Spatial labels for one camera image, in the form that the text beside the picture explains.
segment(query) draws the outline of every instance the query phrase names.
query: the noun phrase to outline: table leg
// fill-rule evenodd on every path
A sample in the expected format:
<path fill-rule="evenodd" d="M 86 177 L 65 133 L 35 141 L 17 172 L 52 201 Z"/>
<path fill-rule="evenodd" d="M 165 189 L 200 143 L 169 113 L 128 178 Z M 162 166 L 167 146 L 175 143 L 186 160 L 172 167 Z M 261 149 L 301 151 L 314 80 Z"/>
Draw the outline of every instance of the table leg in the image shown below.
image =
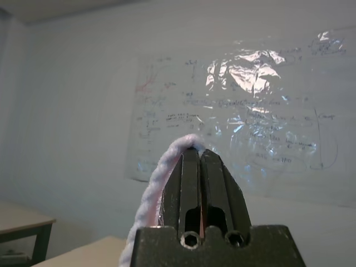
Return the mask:
<path fill-rule="evenodd" d="M 38 264 L 46 259 L 51 229 L 52 224 L 44 225 L 41 227 L 41 231 L 37 234 L 32 254 L 32 265 Z"/>

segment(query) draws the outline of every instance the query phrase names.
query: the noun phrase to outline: screw hole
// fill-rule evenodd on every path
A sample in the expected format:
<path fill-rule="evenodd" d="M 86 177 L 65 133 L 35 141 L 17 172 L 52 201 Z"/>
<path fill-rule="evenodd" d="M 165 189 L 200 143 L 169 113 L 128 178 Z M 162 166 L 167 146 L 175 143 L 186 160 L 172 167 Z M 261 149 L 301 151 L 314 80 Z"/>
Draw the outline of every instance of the screw hole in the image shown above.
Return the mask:
<path fill-rule="evenodd" d="M 196 232 L 185 232 L 180 239 L 180 244 L 186 249 L 196 249 L 200 244 L 200 237 Z"/>
<path fill-rule="evenodd" d="M 225 235 L 225 240 L 231 244 L 232 246 L 236 247 L 236 248 L 240 248 L 242 246 L 244 246 L 244 238 L 243 236 L 237 232 L 237 231 L 233 231 L 233 232 L 229 232 Z"/>

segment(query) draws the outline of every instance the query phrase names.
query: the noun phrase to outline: wooden table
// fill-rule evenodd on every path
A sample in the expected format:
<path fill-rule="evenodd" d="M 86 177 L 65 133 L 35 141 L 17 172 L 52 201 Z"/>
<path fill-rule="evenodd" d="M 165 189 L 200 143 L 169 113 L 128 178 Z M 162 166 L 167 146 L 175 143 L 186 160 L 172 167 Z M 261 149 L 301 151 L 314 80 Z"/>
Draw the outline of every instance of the wooden table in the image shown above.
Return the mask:
<path fill-rule="evenodd" d="M 109 236 L 46 260 L 34 267 L 117 267 L 125 244 L 125 240 Z"/>
<path fill-rule="evenodd" d="M 31 264 L 40 263 L 46 259 L 55 221 L 25 207 L 0 201 L 0 243 L 36 235 Z"/>

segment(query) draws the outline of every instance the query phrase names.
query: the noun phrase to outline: white rope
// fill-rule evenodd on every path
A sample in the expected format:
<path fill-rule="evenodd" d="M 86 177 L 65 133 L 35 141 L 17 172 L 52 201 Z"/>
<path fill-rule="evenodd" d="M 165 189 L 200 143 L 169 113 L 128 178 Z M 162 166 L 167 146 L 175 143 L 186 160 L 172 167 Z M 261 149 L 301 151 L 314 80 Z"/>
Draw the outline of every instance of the white rope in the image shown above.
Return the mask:
<path fill-rule="evenodd" d="M 130 267 L 137 229 L 157 225 L 157 211 L 160 206 L 162 191 L 181 154 L 189 147 L 194 147 L 199 152 L 205 150 L 201 138 L 193 134 L 186 135 L 174 141 L 159 160 L 157 168 L 151 175 L 150 183 L 142 196 L 141 205 L 136 212 L 135 222 L 128 233 L 126 246 L 120 256 L 118 267 Z"/>

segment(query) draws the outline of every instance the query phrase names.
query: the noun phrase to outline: plastic sheet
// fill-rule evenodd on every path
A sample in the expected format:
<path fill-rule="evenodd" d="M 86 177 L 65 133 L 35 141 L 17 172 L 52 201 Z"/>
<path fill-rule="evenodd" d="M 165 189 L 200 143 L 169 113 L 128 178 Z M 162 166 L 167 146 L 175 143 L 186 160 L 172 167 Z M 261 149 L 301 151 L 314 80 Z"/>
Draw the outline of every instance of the plastic sheet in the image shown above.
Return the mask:
<path fill-rule="evenodd" d="M 127 177 L 197 133 L 244 193 L 356 207 L 355 48 L 346 28 L 142 56 Z"/>

